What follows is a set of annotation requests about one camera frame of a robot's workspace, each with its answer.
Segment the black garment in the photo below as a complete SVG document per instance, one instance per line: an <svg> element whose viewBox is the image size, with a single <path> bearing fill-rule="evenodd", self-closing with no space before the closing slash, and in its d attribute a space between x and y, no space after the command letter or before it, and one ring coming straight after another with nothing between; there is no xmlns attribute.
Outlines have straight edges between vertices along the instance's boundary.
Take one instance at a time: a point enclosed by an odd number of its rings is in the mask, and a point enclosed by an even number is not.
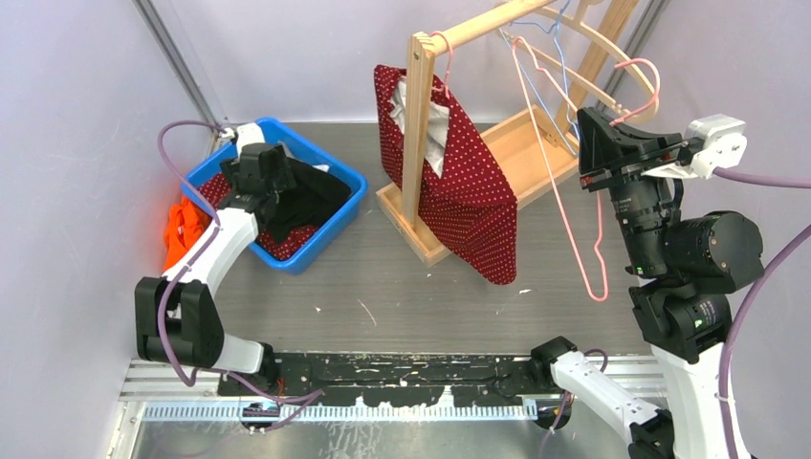
<svg viewBox="0 0 811 459"><path fill-rule="evenodd" d="M287 164L296 184L279 193L276 213L267 224L275 243L284 242L297 228L320 228L351 196L349 185L336 176L295 158L288 158Z"/></svg>

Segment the wooden hanger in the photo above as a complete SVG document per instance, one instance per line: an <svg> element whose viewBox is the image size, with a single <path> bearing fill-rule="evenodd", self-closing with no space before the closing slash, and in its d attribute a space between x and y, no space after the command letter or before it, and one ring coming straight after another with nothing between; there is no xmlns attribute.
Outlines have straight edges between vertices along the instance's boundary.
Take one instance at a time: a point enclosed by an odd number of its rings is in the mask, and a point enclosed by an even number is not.
<svg viewBox="0 0 811 459"><path fill-rule="evenodd" d="M632 58L617 44L625 31L632 13L638 9L636 1L609 1L603 12L600 24L593 27L588 24L586 15L598 7L598 1L577 1L572 12L562 6L556 7L552 1L533 11L534 14L551 19L564 29L580 35L589 42L582 59L573 64L564 63L561 57L554 58L539 50L534 50L537 57L543 58L555 68L570 84L569 98L578 106L592 97L618 115L622 121L645 122L652 120L660 108L659 94L656 85L658 71L643 71L642 63L634 63ZM618 70L627 73L637 87L649 97L640 108L630 108L620 104L597 83L598 76L606 64L612 60L624 66Z"/></svg>

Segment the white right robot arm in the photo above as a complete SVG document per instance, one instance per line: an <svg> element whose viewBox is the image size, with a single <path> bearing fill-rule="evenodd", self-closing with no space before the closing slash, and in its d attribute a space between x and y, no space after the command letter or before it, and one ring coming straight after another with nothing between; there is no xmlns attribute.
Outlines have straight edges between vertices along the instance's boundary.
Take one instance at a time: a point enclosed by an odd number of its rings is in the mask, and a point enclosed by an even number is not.
<svg viewBox="0 0 811 459"><path fill-rule="evenodd" d="M736 120L696 120L684 134L649 134L582 121L581 185L606 190L630 260L644 280L628 293L644 341L660 363L668 406L630 394L563 337L536 347L534 386L580 398L623 439L633 458L745 458L730 380L720 373L733 325L728 296L763 275L757 225L730 210L685 219L683 183L736 165L745 149Z"/></svg>

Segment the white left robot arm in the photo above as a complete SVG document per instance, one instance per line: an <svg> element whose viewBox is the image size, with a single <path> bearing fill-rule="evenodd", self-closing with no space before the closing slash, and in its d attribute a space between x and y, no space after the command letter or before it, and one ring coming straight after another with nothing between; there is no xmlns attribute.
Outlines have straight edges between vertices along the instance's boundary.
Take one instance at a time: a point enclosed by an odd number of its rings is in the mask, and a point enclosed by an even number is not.
<svg viewBox="0 0 811 459"><path fill-rule="evenodd" d="M215 305L220 284L243 251L259 251L260 237L313 225L315 234L280 263L289 273L305 270L357 216L368 183L278 120L214 131L224 147L180 175L210 224L161 275L137 284L138 352L170 364L187 385L208 371L265 395L280 377L274 349L225 331Z"/></svg>

